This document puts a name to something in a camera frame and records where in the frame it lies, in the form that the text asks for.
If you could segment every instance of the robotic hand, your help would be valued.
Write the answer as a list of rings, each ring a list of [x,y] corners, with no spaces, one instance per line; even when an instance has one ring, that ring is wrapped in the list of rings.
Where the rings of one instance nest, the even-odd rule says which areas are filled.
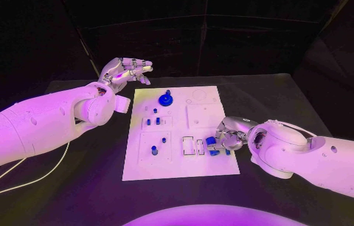
[[[271,175],[288,179],[297,173],[314,185],[354,197],[353,141],[319,137],[278,120],[258,124],[239,117],[223,119],[216,139],[209,150],[238,150],[248,143],[252,162]]]
[[[151,61],[115,58],[99,82],[28,99],[2,111],[0,165],[54,150],[105,125],[115,111],[126,113],[131,99],[116,93],[128,81],[151,84],[144,73],[152,70]]]

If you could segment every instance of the white board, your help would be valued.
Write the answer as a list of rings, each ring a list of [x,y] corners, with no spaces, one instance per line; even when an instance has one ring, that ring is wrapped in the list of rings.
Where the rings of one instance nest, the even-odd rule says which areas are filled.
[[[164,107],[160,97],[168,89],[174,103]],[[206,139],[215,137],[225,117],[216,86],[136,89],[123,181],[241,174],[235,151],[210,156],[207,150]]]

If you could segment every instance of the black tabletop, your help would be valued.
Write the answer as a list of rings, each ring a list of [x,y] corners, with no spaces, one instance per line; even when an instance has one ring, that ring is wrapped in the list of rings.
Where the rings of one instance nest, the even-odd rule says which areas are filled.
[[[92,81],[54,81],[48,93]],[[135,88],[217,85],[228,116],[258,122],[280,119],[332,136],[288,74],[158,78]],[[2,225],[122,225],[162,209],[225,204],[275,213],[310,225],[354,224],[354,199],[314,186],[303,177],[281,179],[251,161],[248,147],[236,152],[241,175],[122,181],[132,107],[105,126],[76,139],[54,173],[38,183],[0,194]],[[66,146],[30,158],[0,179],[0,190],[43,177]],[[14,163],[0,167],[4,173]]]

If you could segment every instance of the small blue piece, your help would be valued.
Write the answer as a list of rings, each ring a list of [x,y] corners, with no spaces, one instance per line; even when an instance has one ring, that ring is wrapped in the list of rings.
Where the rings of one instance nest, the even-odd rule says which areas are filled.
[[[164,107],[167,107],[167,106],[171,106],[173,102],[174,102],[174,98],[171,96],[171,91],[168,90],[167,94],[162,95],[160,98],[160,103]]]
[[[206,141],[207,141],[207,145],[217,143],[216,137],[209,137]]]
[[[216,156],[216,155],[219,155],[220,154],[220,151],[219,150],[210,150],[210,155],[212,156]]]
[[[158,151],[157,146],[152,146],[152,154],[154,154],[154,155],[158,155],[158,152],[160,152],[160,151]]]

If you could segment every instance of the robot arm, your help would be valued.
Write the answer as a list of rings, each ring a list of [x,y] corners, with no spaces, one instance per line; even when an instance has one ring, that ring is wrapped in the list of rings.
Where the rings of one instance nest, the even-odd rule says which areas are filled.
[[[131,99],[116,96],[128,81],[151,84],[144,76],[152,62],[115,58],[99,82],[17,103],[0,112],[0,165],[43,154],[99,125],[113,112],[128,112]]]
[[[243,118],[225,118],[216,135],[220,138],[220,132],[226,134],[220,145],[239,149],[248,142],[252,161],[271,175],[287,179],[297,173],[314,185],[354,197],[354,142],[319,137],[280,121],[248,122]]]

